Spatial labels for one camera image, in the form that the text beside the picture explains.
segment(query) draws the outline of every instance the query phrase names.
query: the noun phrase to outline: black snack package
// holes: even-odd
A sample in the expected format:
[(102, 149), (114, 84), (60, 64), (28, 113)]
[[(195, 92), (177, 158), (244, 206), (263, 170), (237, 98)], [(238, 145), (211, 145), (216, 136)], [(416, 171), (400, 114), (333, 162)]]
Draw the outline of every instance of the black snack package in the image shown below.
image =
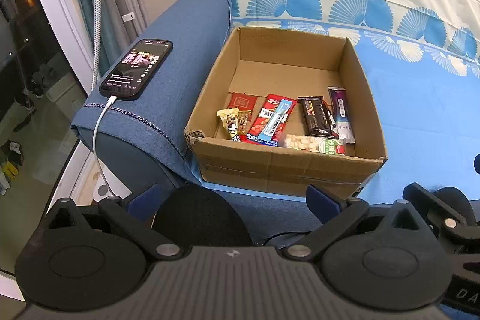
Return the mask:
[(331, 115), (323, 97), (298, 97), (302, 107), (303, 118), (307, 125), (307, 136), (320, 136), (328, 139), (337, 139), (338, 135), (332, 132), (335, 123), (331, 123)]

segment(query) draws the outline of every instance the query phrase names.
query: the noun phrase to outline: white power strip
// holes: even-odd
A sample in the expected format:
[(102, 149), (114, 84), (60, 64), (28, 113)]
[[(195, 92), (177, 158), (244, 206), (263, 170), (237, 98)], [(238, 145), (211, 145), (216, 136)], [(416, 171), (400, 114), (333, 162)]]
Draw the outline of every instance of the white power strip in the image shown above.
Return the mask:
[[(128, 197), (131, 194), (131, 191), (128, 190), (128, 187), (126, 187), (121, 180), (119, 180), (113, 172), (111, 172), (108, 167), (104, 164), (102, 164), (103, 167), (103, 173), (105, 174), (105, 178), (108, 181), (110, 188), (112, 191), (115, 193), (115, 195), (125, 198)], [(95, 184), (94, 190), (93, 190), (93, 199), (96, 202), (99, 202), (101, 199), (111, 196), (112, 194), (109, 192), (109, 188), (105, 184), (105, 181), (103, 180), (102, 176), (100, 175), (98, 177), (97, 183)]]

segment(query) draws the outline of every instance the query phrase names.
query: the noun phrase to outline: gray ribbed panel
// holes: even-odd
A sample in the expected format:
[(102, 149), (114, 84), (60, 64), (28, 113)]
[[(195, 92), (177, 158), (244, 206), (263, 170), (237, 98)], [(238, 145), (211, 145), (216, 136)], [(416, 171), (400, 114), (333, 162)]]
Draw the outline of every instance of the gray ribbed panel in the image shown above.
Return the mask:
[(273, 247), (195, 247), (155, 265), (128, 298), (103, 309), (56, 313), (28, 307), (19, 320), (446, 320), (435, 307), (379, 313), (330, 291), (313, 265), (281, 258)]

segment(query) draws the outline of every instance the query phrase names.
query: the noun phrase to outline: snack package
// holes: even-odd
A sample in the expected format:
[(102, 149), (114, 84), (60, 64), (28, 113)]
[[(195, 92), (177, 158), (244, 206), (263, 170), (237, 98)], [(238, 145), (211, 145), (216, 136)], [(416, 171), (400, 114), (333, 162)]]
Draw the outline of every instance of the snack package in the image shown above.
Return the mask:
[(217, 116), (222, 120), (222, 125), (229, 133), (230, 139), (233, 141), (240, 141), (238, 134), (239, 126), (239, 109), (238, 107), (234, 109), (223, 109), (217, 112)]
[(343, 139), (326, 139), (323, 137), (289, 135), (285, 132), (278, 134), (280, 147), (294, 150), (327, 153), (329, 155), (345, 155), (345, 143)]
[(251, 116), (250, 110), (239, 110), (238, 111), (238, 134), (239, 135), (246, 135), (247, 134), (247, 122), (248, 116)]
[(258, 139), (262, 141), (270, 141), (278, 126), (280, 121), (283, 120), (283, 116), (287, 111), (292, 107), (293, 102), (291, 100), (282, 99), (277, 106), (277, 109), (273, 112), (272, 116), (267, 122), (267, 125), (262, 129), (258, 135)]
[(337, 122), (337, 132), (345, 143), (354, 144), (355, 137), (349, 121), (349, 110), (347, 109), (347, 94), (344, 88), (329, 87), (330, 98), (332, 98), (333, 112)]
[(298, 97), (309, 136), (338, 138), (337, 125), (323, 97)]
[(258, 97), (256, 95), (245, 95), (234, 92), (232, 93), (232, 99), (227, 108), (238, 107), (238, 110), (240, 110), (240, 112), (247, 111), (248, 121), (251, 121), (251, 111), (255, 107), (257, 98)]
[[(275, 109), (277, 109), (278, 105), (280, 104), (280, 101), (282, 100), (288, 100), (292, 102), (292, 105), (280, 120), (280, 123), (278, 124), (277, 130), (273, 134), (272, 139), (270, 139), (270, 141), (260, 140), (258, 136), (260, 135), (265, 125), (267, 125), (268, 121), (270, 120), (270, 117), (273, 115), (273, 113), (275, 112)], [(289, 115), (292, 112), (293, 108), (295, 107), (296, 103), (297, 103), (296, 100), (293, 100), (287, 97), (282, 97), (280, 95), (274, 95), (274, 94), (267, 95), (267, 98), (265, 99), (265, 103), (263, 104), (260, 114), (258, 114), (258, 117), (252, 124), (246, 138), (242, 138), (242, 141), (246, 143), (262, 144), (262, 145), (269, 145), (271, 147), (277, 147), (278, 146), (277, 133), (283, 130), (283, 127), (285, 126), (285, 122), (289, 118)]]

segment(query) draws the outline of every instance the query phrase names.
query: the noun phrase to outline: white charging cable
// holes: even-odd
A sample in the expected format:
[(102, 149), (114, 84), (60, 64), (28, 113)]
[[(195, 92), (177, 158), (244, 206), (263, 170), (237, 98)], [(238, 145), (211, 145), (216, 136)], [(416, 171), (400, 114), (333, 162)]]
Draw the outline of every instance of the white charging cable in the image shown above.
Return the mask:
[(112, 191), (112, 189), (110, 188), (110, 185), (109, 183), (107, 182), (107, 179), (105, 178), (105, 174), (103, 173), (103, 170), (102, 170), (102, 165), (100, 164), (100, 160), (98, 159), (98, 156), (97, 156), (97, 133), (98, 133), (98, 127), (100, 125), (100, 121), (102, 121), (102, 118), (103, 116), (105, 115), (105, 113), (107, 112), (107, 110), (109, 109), (109, 107), (117, 100), (117, 97), (115, 95), (112, 95), (109, 100), (106, 102), (106, 105), (105, 107), (103, 108), (102, 110), (102, 113), (100, 114), (100, 117), (98, 118), (97, 120), (97, 124), (95, 125), (95, 130), (93, 131), (93, 155), (95, 156), (95, 159), (97, 160), (97, 164), (98, 164), (98, 168), (100, 169), (100, 173), (102, 174), (102, 178), (106, 184), (106, 187), (109, 188), (109, 192), (111, 194), (113, 194), (114, 196), (116, 196), (116, 194)]

